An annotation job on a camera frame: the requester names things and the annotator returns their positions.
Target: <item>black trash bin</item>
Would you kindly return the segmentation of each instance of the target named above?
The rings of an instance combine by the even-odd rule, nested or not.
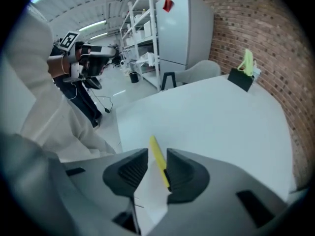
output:
[[[139,81],[138,74],[136,72],[129,73],[131,83],[137,83]]]

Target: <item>red magnet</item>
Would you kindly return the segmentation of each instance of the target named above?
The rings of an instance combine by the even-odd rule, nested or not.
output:
[[[172,0],[165,0],[163,9],[167,12],[169,12],[173,6],[174,2]]]

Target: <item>yellow object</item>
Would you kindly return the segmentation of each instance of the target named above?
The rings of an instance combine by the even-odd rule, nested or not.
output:
[[[169,188],[170,185],[169,185],[167,177],[164,173],[164,170],[166,170],[166,161],[165,161],[164,156],[161,152],[161,149],[159,148],[159,145],[158,145],[158,142],[157,142],[155,136],[150,137],[150,145],[151,145],[151,149],[152,149],[154,158],[156,159],[157,165],[158,165],[159,170],[161,172],[163,182],[164,182],[166,188]]]
[[[239,70],[243,65],[245,65],[245,69],[243,72],[247,76],[252,76],[252,71],[253,71],[253,59],[252,59],[252,52],[249,49],[245,49],[245,55],[244,55],[244,60],[243,62],[239,65],[237,70]]]

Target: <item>brick wall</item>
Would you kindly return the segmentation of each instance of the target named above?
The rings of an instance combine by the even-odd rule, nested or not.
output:
[[[313,173],[314,58],[297,22],[280,0],[204,0],[214,10],[210,60],[223,73],[236,68],[246,48],[262,70],[258,83],[282,105],[290,127],[298,187]]]

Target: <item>ceiling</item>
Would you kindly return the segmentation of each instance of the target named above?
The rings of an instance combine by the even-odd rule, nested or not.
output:
[[[106,19],[106,24],[81,32],[81,39],[87,41],[105,32],[107,36],[117,33],[123,22],[122,13],[128,11],[128,1],[135,0],[39,0],[35,6],[48,20],[55,39],[64,37],[69,30]]]

